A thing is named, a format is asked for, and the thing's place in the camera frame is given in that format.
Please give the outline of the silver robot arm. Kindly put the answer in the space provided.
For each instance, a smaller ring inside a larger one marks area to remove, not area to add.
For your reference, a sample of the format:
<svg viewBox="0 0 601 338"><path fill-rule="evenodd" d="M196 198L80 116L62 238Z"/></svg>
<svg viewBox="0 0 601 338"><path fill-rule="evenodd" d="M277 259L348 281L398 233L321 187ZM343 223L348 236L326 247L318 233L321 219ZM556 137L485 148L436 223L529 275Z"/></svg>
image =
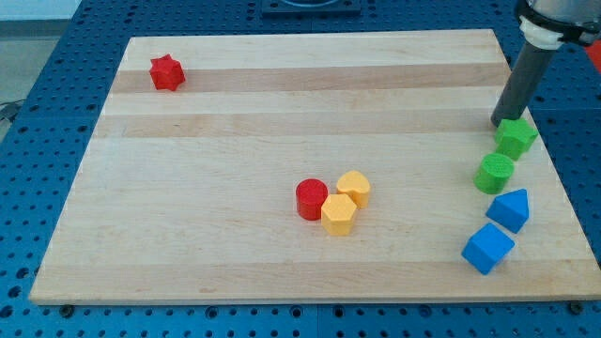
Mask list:
<svg viewBox="0 0 601 338"><path fill-rule="evenodd" d="M600 40L600 0L517 0L515 15L525 39L542 50Z"/></svg>

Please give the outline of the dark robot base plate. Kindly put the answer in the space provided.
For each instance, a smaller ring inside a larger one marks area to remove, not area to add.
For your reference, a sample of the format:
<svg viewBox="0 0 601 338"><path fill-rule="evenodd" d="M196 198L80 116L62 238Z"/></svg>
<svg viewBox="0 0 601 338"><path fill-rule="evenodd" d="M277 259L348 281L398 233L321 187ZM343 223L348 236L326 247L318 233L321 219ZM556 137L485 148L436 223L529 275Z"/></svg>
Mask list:
<svg viewBox="0 0 601 338"><path fill-rule="evenodd" d="M262 0L261 16L320 16L350 15L358 16L362 12L360 0Z"/></svg>

